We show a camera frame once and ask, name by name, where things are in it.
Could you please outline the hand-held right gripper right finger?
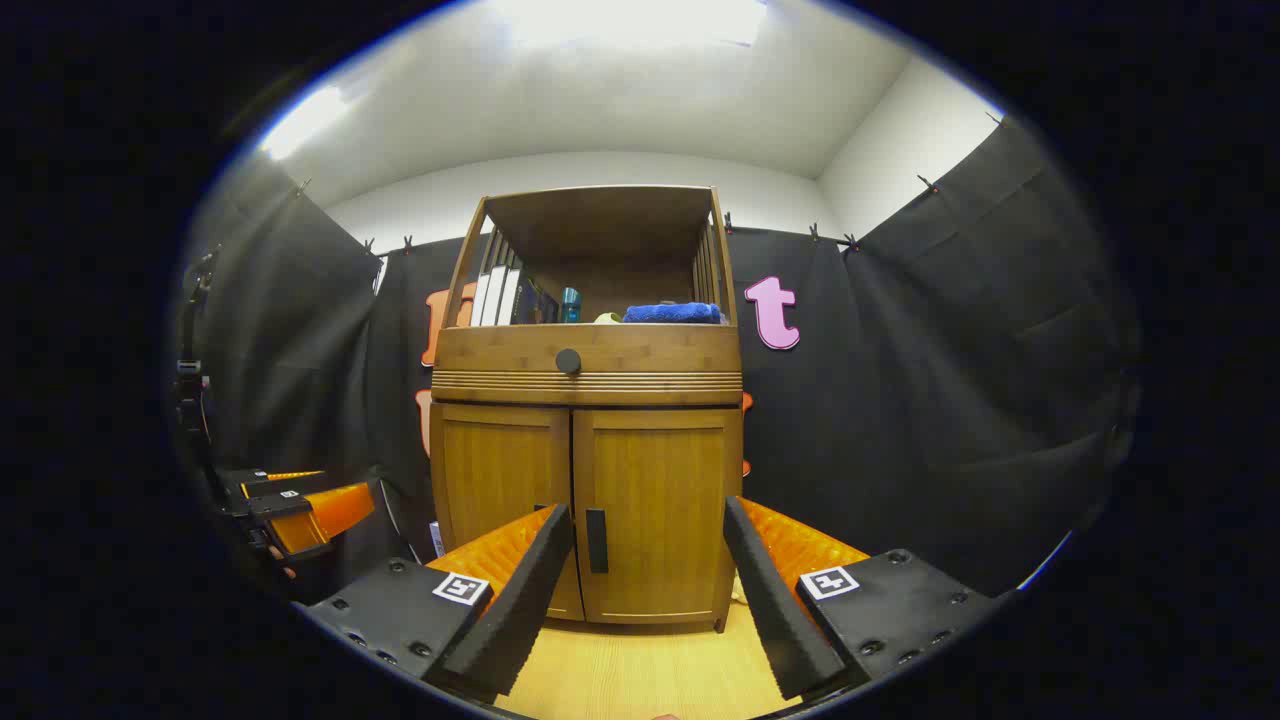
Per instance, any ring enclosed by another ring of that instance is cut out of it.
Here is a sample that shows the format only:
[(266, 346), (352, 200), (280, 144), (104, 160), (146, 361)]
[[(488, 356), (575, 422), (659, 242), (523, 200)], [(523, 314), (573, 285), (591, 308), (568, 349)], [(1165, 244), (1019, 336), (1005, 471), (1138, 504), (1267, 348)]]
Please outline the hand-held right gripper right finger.
[(1001, 606), (910, 550), (870, 556), (740, 497), (726, 500), (724, 541), (785, 698), (904, 673)]

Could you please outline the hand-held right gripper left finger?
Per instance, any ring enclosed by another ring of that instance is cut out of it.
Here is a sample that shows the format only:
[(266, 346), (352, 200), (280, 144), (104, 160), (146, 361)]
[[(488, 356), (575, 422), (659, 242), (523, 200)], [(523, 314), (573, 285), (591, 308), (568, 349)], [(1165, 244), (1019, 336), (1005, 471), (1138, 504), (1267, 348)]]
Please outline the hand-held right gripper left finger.
[(416, 682), (508, 694), (573, 544), (553, 503), (426, 565), (393, 557), (300, 611), (333, 639)]

